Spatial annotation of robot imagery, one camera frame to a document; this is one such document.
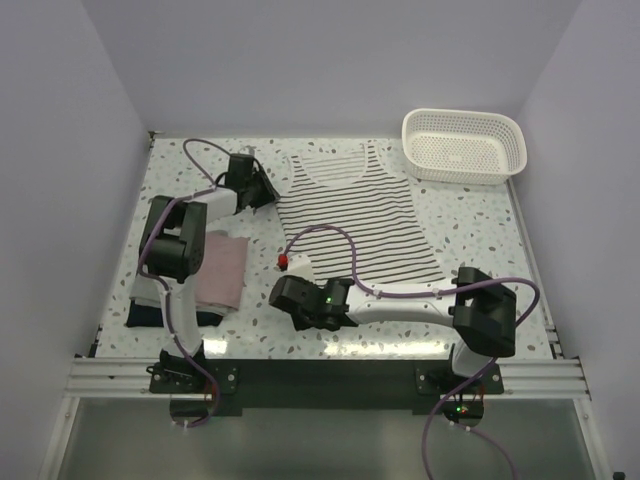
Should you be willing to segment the black white striped tank top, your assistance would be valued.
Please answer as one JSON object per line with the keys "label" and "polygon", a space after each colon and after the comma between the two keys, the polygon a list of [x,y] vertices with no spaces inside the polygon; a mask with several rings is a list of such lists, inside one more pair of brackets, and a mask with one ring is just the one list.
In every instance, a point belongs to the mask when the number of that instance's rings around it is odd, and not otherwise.
{"label": "black white striped tank top", "polygon": [[288,190],[276,204],[287,242],[331,225],[356,246],[363,282],[432,283],[445,278],[419,225],[408,180],[389,173],[374,143],[338,157],[289,159]]}

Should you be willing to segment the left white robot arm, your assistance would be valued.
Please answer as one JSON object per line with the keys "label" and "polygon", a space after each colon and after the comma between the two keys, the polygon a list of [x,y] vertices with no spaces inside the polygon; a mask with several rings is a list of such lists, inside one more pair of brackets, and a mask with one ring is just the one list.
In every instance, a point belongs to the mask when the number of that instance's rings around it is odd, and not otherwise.
{"label": "left white robot arm", "polygon": [[151,392],[217,393],[217,381],[206,367],[196,312],[195,280],[205,257],[206,227],[214,220],[278,199],[255,157],[232,154],[227,170],[210,188],[185,197],[159,195],[152,200],[139,247],[138,273],[152,281],[159,293],[169,341],[159,361],[147,368]]}

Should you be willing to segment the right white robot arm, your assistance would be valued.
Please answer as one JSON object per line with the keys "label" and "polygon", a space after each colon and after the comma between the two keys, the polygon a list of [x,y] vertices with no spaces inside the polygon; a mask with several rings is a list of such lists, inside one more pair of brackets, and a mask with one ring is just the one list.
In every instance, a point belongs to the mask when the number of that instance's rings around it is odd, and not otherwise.
{"label": "right white robot arm", "polygon": [[369,326],[433,326],[458,339],[447,358],[414,369],[422,394],[492,389],[497,362],[516,353],[517,298],[505,284],[480,270],[461,268],[450,282],[380,284],[332,278],[322,284],[290,272],[269,295],[297,331],[341,332]]}

